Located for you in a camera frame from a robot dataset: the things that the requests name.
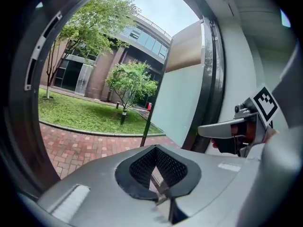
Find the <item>roof railing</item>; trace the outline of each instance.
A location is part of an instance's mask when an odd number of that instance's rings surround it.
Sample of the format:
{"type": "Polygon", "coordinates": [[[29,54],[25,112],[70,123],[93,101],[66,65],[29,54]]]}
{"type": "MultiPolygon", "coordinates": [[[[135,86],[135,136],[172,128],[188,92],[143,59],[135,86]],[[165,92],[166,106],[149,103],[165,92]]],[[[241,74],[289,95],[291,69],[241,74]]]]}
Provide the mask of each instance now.
{"type": "Polygon", "coordinates": [[[136,17],[143,20],[145,23],[148,23],[149,25],[154,27],[156,30],[158,30],[160,33],[164,34],[164,36],[167,37],[169,40],[171,40],[171,36],[168,33],[166,33],[163,29],[161,29],[158,25],[156,25],[155,23],[150,21],[148,18],[146,18],[140,14],[137,14],[136,17]]]}

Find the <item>small tree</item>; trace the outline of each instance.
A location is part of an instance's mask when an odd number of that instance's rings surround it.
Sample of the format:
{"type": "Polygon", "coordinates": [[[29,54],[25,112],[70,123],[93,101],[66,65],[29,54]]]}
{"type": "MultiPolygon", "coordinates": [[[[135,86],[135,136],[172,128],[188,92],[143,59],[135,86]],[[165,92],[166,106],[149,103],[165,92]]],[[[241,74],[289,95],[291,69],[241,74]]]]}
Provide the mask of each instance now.
{"type": "Polygon", "coordinates": [[[134,97],[142,99],[146,95],[153,96],[156,93],[158,82],[152,81],[148,75],[148,64],[130,61],[128,64],[117,64],[111,71],[106,82],[109,88],[119,96],[123,111],[134,104],[134,97]]]}
{"type": "Polygon", "coordinates": [[[91,0],[80,8],[63,27],[49,51],[47,91],[61,63],[73,50],[86,57],[88,52],[98,55],[105,51],[112,53],[112,47],[127,47],[122,41],[114,41],[111,35],[135,26],[128,15],[139,12],[131,0],[91,0]],[[67,42],[63,57],[58,55],[62,41],[67,42]]]}

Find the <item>building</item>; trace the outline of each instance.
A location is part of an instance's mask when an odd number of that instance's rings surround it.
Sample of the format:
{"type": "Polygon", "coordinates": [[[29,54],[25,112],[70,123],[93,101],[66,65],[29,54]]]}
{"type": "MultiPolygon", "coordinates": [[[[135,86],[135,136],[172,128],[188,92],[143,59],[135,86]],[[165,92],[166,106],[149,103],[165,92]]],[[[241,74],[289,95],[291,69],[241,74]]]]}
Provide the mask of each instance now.
{"type": "MultiPolygon", "coordinates": [[[[62,62],[52,87],[73,91],[75,94],[87,96],[101,101],[117,102],[115,93],[110,92],[106,85],[106,79],[117,63],[129,61],[146,61],[151,69],[151,78],[158,81],[163,73],[163,64],[168,52],[171,36],[147,18],[137,15],[131,16],[137,23],[137,27],[127,28],[116,34],[116,39],[129,44],[128,48],[112,48],[113,53],[105,52],[93,55],[88,52],[85,61],[79,51],[73,50],[66,60],[62,62]]],[[[64,56],[64,46],[59,48],[58,54],[64,56]]],[[[43,69],[41,84],[47,82],[47,61],[43,69]]],[[[144,98],[138,105],[145,107],[153,98],[144,98]]]]}

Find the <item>green lawn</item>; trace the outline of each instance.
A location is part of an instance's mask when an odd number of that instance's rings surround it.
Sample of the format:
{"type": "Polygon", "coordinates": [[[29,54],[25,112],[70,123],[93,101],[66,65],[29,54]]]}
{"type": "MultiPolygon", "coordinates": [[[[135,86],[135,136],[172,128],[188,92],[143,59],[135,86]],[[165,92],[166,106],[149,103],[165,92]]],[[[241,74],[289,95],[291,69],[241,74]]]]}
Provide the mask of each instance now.
{"type": "MultiPolygon", "coordinates": [[[[120,125],[122,109],[50,92],[51,100],[45,100],[46,90],[39,89],[40,120],[86,131],[106,133],[143,134],[146,120],[128,109],[123,126],[120,125]]],[[[149,133],[162,133],[150,126],[149,133]]]]}

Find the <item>red brick walkway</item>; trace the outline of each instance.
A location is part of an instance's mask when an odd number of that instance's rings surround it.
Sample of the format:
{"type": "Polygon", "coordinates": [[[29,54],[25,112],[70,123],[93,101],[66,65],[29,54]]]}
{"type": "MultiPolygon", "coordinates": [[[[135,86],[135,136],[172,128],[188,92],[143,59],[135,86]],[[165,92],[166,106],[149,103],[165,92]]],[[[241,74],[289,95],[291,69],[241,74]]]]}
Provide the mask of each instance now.
{"type": "MultiPolygon", "coordinates": [[[[42,123],[40,129],[47,154],[61,179],[89,161],[137,148],[142,139],[78,134],[42,123]]],[[[166,136],[146,138],[145,145],[153,144],[178,147],[166,136]]]]}

